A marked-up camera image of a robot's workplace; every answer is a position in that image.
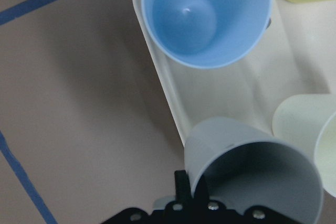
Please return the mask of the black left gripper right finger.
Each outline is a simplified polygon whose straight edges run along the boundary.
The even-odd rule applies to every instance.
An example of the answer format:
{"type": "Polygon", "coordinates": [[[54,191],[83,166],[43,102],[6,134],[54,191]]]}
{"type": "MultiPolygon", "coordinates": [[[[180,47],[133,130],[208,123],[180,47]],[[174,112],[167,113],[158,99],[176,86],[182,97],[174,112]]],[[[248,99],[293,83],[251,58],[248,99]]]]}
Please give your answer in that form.
{"type": "Polygon", "coordinates": [[[206,203],[209,201],[209,192],[206,178],[202,175],[194,191],[194,200],[197,203],[206,203]]]}

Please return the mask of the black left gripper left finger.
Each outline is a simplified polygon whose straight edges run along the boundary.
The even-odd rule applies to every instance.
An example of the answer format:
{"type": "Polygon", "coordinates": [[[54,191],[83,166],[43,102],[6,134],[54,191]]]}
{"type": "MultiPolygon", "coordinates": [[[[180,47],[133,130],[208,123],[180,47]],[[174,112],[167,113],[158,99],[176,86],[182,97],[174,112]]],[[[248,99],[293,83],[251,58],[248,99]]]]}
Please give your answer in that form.
{"type": "Polygon", "coordinates": [[[175,198],[180,202],[189,202],[191,200],[191,188],[188,174],[185,170],[176,170],[175,179],[175,198]]]}

